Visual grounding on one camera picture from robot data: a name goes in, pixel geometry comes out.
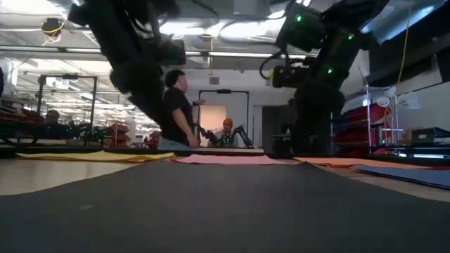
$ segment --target black mat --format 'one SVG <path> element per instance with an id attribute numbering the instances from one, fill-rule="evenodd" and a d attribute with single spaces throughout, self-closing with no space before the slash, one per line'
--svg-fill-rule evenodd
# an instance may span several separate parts
<path id="1" fill-rule="evenodd" d="M 0 197 L 1 253 L 448 252 L 449 228 L 450 203 L 308 164 L 157 161 Z"/>

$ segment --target black t-shirt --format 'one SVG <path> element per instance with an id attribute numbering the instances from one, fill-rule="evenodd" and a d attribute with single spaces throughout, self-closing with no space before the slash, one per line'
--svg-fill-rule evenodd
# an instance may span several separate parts
<path id="1" fill-rule="evenodd" d="M 164 103 L 164 113 L 166 115 L 166 126 L 162 130 L 162 137 L 167 140 L 189 145 L 186 134 L 179 128 L 174 120 L 174 117 L 172 116 L 173 111 L 176 109 L 181 109 L 184 117 L 186 117 L 188 125 L 192 130 L 194 129 L 192 107 L 186 99 L 183 91 L 180 91 L 178 88 L 170 88 L 166 90 L 162 102 Z"/>

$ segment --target blue mat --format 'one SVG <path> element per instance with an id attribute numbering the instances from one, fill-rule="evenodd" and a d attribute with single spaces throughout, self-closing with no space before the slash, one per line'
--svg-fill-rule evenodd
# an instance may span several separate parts
<path id="1" fill-rule="evenodd" d="M 450 170 L 395 169 L 362 165 L 352 168 L 365 174 L 385 176 L 391 179 L 399 179 L 450 190 Z"/>

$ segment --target ceiling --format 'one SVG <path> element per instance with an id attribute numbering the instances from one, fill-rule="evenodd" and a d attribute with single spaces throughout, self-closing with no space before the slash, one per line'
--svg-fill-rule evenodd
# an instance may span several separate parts
<path id="1" fill-rule="evenodd" d="M 269 16 L 277 18 L 282 15 L 284 3 L 269 5 L 269 0 L 204 0 L 217 11 L 221 22 L 206 28 L 211 24 L 211 13 L 189 0 L 179 1 L 182 8 L 178 20 L 169 20 L 161 27 L 163 33 L 173 34 L 184 40 L 187 51 L 216 51 L 234 53 L 273 53 L 274 46 L 258 45 L 259 41 L 273 42 L 278 34 L 283 19 L 266 22 L 242 22 L 232 25 L 222 31 L 222 36 L 229 41 L 221 41 L 215 37 L 212 41 L 204 41 L 200 34 L 217 35 L 220 28 L 230 19 L 242 19 L 248 16 Z M 304 4 L 320 11 L 326 10 L 335 0 L 304 0 Z M 445 0 L 415 1 L 413 18 L 417 20 L 430 11 L 439 8 Z M 48 17 L 67 18 L 68 7 L 78 0 L 0 0 L 0 44 L 21 46 L 58 46 L 67 48 L 98 48 L 95 38 L 88 29 L 66 23 L 59 40 L 48 41 L 48 37 L 40 30 L 40 25 Z M 382 41 L 402 29 L 402 24 L 408 17 L 409 0 L 391 0 L 385 10 L 371 22 L 365 31 L 372 31 Z M 291 54 L 315 56 L 318 51 L 306 53 L 296 48 L 290 49 Z M 100 55 L 80 53 L 18 53 L 1 52 L 0 56 L 9 57 L 15 62 L 18 71 L 17 90 L 19 96 L 33 100 L 37 85 L 37 77 L 42 73 L 79 73 L 80 75 L 99 76 L 96 109 L 94 121 L 96 124 L 109 124 L 114 120 L 124 121 L 135 118 L 138 128 L 148 131 L 156 127 L 142 112 L 130 105 L 127 98 L 119 94 L 108 79 L 110 65 Z M 255 58 L 227 58 L 192 57 L 184 66 L 187 69 L 210 68 L 217 70 L 257 70 L 262 59 Z M 266 68 L 272 68 L 279 62 L 269 63 Z M 68 85 L 75 87 L 68 91 Z M 90 92 L 93 82 L 80 79 L 76 83 L 51 86 L 44 89 L 46 105 L 56 108 L 63 117 L 71 117 L 77 121 L 89 120 Z"/>

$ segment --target metal frame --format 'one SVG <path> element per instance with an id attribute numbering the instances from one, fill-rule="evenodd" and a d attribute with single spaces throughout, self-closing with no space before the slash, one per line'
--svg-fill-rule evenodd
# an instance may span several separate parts
<path id="1" fill-rule="evenodd" d="M 249 117 L 249 107 L 250 107 L 250 92 L 249 91 L 233 91 L 228 89 L 219 89 L 219 90 L 199 90 L 198 91 L 198 99 L 201 99 L 201 95 L 203 92 L 215 92 L 218 94 L 231 94 L 231 93 L 245 93 L 247 94 L 247 134 L 248 134 L 248 117 Z M 198 111 L 198 123 L 200 123 L 200 111 Z"/>
<path id="2" fill-rule="evenodd" d="M 42 105 L 42 95 L 44 92 L 44 85 L 45 80 L 47 77 L 57 77 L 57 78 L 64 78 L 67 75 L 65 74 L 42 74 L 39 77 L 39 93 L 38 93 L 38 100 L 37 100 L 37 113 L 41 114 L 41 105 Z M 97 86 L 98 86 L 98 77 L 97 76 L 78 76 L 78 79 L 84 78 L 84 79 L 93 79 L 94 80 L 94 89 L 92 92 L 92 104 L 91 104 L 91 117 L 90 117 L 90 124 L 92 127 L 94 127 L 94 110 L 95 110 L 95 104 L 96 104 L 96 95 L 97 95 Z"/>

